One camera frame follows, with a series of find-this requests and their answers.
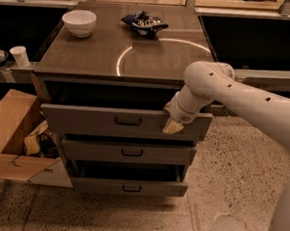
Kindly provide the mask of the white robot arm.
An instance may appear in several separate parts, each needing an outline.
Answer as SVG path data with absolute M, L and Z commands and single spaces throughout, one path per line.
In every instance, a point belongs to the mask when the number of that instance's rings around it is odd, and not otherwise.
M 234 69 L 224 62 L 193 62 L 185 69 L 184 82 L 166 104 L 169 118 L 165 133 L 179 132 L 192 123 L 200 109 L 217 101 L 290 150 L 290 99 L 237 82 Z M 290 178 L 268 231 L 290 231 Z

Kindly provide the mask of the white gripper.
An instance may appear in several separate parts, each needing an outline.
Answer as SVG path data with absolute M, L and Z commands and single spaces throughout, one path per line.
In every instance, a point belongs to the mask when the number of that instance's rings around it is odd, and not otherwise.
M 197 95 L 184 86 L 165 105 L 170 117 L 162 131 L 170 135 L 178 133 L 183 130 L 183 124 L 190 124 L 199 111 L 211 103 L 212 99 Z

